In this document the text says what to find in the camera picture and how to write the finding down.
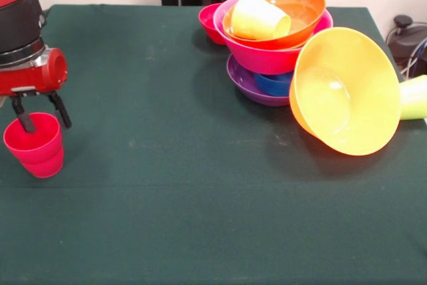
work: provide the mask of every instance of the stack of bowls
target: stack of bowls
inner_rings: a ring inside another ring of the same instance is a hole
[[[224,1],[213,15],[213,26],[232,53],[228,75],[250,99],[268,106],[288,105],[291,73],[301,48],[313,34],[333,26],[326,2],[266,0],[291,17],[290,32],[275,39],[253,40],[232,32],[231,18],[238,1]]]

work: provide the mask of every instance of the yellow bowl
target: yellow bowl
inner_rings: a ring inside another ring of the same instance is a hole
[[[308,40],[290,90],[298,123],[331,148],[362,156],[383,148],[400,119],[400,89],[381,48],[359,31],[335,27]]]

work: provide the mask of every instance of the red bowl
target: red bowl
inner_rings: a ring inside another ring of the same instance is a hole
[[[220,33],[217,32],[214,26],[214,13],[215,10],[221,5],[221,3],[213,3],[209,6],[204,7],[199,12],[199,21],[205,29],[209,38],[217,45],[225,45],[225,41],[222,39]]]

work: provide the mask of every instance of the orange bowl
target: orange bowl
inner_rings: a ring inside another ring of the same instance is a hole
[[[236,37],[232,31],[232,15],[234,7],[224,16],[222,26],[226,35],[241,43],[259,49],[289,49],[304,44],[313,34],[323,12],[326,9],[325,0],[266,0],[287,13],[291,19],[291,29],[288,35],[275,39],[244,39]]]

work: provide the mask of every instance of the plastic bowl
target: plastic bowl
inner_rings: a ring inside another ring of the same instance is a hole
[[[221,5],[221,3],[213,3],[209,6],[204,7],[199,12],[199,22],[205,29],[209,38],[216,43],[217,45],[225,45],[225,41],[222,39],[222,36],[215,29],[214,26],[214,13],[215,10]]]
[[[255,83],[262,92],[270,96],[289,97],[289,88],[291,86],[294,73],[282,73],[280,75],[261,75],[254,74]]]
[[[238,0],[224,1],[213,15],[213,24],[239,64],[254,73],[261,73],[262,75],[278,75],[293,71],[301,48],[281,50],[257,49],[242,45],[227,37],[222,28],[222,20],[228,9],[237,2]],[[332,26],[332,16],[328,10],[325,10],[314,29],[314,33],[331,28]]]
[[[254,74],[243,68],[233,55],[227,60],[227,72],[236,87],[250,100],[270,107],[289,105],[289,97],[275,97],[263,93],[255,84]]]
[[[399,124],[399,81],[392,63],[373,40],[350,28],[322,31],[306,43],[290,94],[298,123],[344,154],[378,151]]]
[[[293,48],[307,41],[312,35],[323,12],[326,9],[325,0],[266,0],[282,9],[291,17],[291,29],[288,35],[275,39],[244,39],[237,37],[232,32],[232,14],[234,5],[228,9],[222,21],[225,34],[241,43],[260,49],[287,49]]]

